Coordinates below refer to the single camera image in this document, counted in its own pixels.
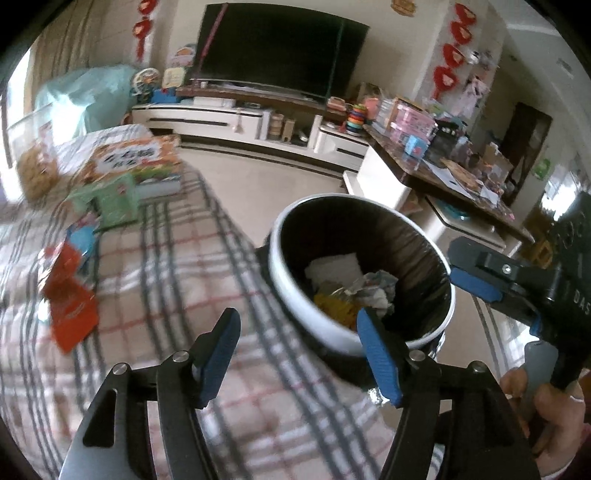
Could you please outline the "person's right hand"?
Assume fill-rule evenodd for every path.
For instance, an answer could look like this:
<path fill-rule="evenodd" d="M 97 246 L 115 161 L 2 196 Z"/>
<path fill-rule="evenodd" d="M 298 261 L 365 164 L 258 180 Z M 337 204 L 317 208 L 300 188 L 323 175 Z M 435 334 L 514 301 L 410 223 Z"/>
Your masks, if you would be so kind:
<path fill-rule="evenodd" d="M 575 381 L 566 391 L 550 384 L 543 384 L 536 391 L 533 405 L 546 421 L 546 430 L 532 452 L 542 479 L 566 479 L 569 469 L 573 473 L 577 455 L 590 440 L 590 425 L 585 421 L 589 380 L 586 377 Z"/>

